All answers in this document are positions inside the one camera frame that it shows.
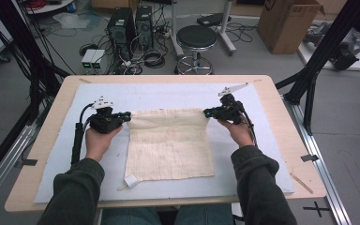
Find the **trash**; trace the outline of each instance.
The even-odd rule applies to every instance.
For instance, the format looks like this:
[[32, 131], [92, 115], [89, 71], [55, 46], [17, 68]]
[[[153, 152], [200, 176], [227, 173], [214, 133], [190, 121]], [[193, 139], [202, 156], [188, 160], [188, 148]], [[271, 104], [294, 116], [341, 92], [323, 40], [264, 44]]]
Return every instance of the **trash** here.
[[62, 12], [57, 15], [54, 15], [53, 18], [61, 23], [63, 29], [74, 29], [81, 28], [85, 29], [90, 23], [90, 20], [82, 20], [76, 14], [70, 14], [67, 12]]

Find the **hand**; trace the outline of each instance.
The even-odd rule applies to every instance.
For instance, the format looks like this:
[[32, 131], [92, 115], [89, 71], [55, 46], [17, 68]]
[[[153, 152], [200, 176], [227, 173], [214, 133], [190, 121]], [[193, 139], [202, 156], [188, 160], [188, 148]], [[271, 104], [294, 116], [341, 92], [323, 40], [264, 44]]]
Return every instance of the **hand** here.
[[218, 120], [218, 122], [230, 131], [232, 139], [240, 148], [253, 145], [253, 138], [245, 117], [242, 117], [242, 122], [239, 125], [232, 124], [226, 120]]
[[95, 129], [89, 128], [86, 130], [86, 158], [94, 159], [100, 162], [104, 153], [110, 147], [113, 137], [121, 131], [122, 126], [113, 130], [108, 134], [98, 133]]

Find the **dark green sleeve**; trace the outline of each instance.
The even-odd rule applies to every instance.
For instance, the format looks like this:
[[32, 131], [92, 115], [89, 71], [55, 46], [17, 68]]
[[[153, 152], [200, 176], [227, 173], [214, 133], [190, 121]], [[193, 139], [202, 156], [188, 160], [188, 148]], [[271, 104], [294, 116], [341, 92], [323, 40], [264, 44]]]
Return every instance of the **dark green sleeve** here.
[[282, 190], [276, 184], [275, 174], [279, 165], [275, 160], [255, 146], [236, 150], [231, 159], [246, 224], [297, 224]]
[[53, 181], [53, 196], [37, 224], [93, 224], [104, 170], [90, 158]]

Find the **cardboard box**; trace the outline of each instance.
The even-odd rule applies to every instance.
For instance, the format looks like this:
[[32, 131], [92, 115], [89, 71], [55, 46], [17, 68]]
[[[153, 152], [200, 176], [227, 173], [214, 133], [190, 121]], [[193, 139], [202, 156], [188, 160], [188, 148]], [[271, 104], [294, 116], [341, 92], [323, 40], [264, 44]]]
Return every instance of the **cardboard box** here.
[[112, 8], [131, 8], [136, 11], [140, 0], [92, 0], [92, 8], [112, 9]]
[[296, 53], [320, 8], [316, 0], [266, 0], [257, 31], [271, 53]]

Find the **computer tower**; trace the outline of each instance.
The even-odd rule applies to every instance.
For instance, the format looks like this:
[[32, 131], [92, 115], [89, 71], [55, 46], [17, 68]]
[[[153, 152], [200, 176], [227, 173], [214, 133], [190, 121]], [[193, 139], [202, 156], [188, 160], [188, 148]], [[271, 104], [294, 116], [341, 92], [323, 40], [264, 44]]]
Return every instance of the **computer tower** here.
[[152, 13], [150, 6], [137, 7], [135, 23], [139, 50], [154, 48]]
[[116, 7], [107, 25], [112, 47], [124, 60], [130, 60], [136, 48], [136, 29], [130, 7]]

